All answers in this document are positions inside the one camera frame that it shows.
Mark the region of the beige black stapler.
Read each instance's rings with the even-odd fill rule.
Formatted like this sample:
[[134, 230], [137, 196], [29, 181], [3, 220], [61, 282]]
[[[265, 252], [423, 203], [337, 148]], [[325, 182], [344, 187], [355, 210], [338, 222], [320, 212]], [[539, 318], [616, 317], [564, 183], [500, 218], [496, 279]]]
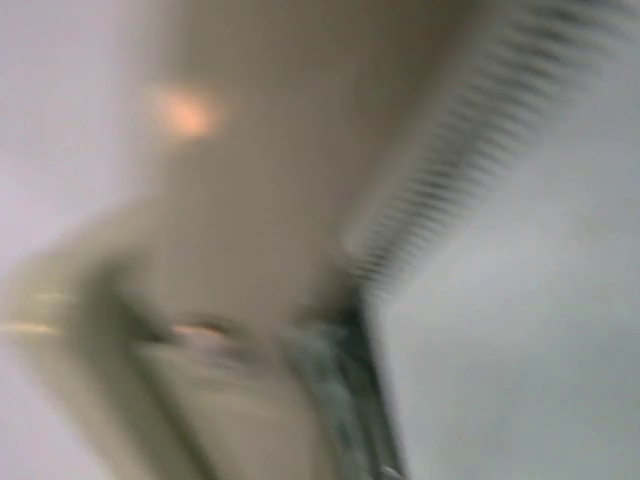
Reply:
[[12, 342], [104, 479], [635, 479], [635, 1], [139, 1]]

